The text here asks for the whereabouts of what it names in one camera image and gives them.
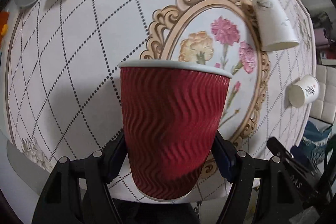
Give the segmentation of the floral patterned tablecloth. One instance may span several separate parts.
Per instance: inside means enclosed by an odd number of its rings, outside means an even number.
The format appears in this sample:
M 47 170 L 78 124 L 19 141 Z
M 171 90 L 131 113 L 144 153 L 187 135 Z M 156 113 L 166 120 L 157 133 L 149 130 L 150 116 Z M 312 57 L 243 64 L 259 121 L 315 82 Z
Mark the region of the floral patterned tablecloth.
M 46 171 L 89 156 L 124 133 L 120 63 L 171 60 L 232 74 L 217 132 L 235 147 L 269 159 L 270 137 L 297 145 L 310 105 L 293 107 L 288 91 L 315 73 L 315 41 L 302 2 L 278 1 L 299 45 L 265 52 L 252 0 L 37 0 L 7 47 L 11 143 Z M 188 195 L 155 200 L 136 187 L 127 155 L 108 189 L 120 200 L 197 202 L 227 196 L 230 184 L 209 152 Z

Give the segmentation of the red ripple paper cup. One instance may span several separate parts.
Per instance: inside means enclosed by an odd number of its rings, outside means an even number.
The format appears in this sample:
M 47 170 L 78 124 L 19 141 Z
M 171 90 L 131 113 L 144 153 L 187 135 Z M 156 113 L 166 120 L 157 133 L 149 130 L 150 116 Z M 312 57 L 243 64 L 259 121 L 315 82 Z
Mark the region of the red ripple paper cup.
M 171 60 L 123 61 L 122 122 L 136 187 L 155 200 L 191 192 L 217 133 L 232 74 Z

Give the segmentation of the plain white paper cup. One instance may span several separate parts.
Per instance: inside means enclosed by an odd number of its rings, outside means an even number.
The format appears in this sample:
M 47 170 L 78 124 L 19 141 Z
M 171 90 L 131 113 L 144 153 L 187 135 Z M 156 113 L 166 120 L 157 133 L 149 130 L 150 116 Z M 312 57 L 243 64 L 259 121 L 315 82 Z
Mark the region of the plain white paper cup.
M 252 6 L 263 51 L 287 50 L 299 45 L 291 22 L 278 0 L 252 0 Z

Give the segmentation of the teal fringed cloth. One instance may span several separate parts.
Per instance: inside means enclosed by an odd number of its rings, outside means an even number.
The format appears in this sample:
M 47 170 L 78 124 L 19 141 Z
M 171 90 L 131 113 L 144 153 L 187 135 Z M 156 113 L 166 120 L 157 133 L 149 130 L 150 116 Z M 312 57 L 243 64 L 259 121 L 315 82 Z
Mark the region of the teal fringed cloth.
M 307 121 L 298 147 L 315 165 L 324 161 L 328 142 L 335 135 L 332 128 L 332 125 L 319 120 Z

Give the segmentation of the white padded chair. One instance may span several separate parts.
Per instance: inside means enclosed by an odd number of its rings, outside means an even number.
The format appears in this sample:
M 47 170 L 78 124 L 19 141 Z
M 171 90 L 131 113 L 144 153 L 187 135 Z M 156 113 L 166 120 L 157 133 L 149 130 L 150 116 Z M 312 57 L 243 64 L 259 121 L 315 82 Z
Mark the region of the white padded chair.
M 336 69 L 317 65 L 315 78 L 319 82 L 318 98 L 312 103 L 310 117 L 334 124 L 336 105 Z

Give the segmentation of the small white printed paper cup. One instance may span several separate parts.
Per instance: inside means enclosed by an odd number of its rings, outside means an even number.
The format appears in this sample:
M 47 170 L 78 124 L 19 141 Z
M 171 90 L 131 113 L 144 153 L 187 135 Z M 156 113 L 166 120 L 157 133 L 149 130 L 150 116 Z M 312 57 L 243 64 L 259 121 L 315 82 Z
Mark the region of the small white printed paper cup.
M 314 102 L 319 96 L 319 82 L 312 75 L 305 75 L 289 89 L 289 102 L 295 108 L 300 108 Z

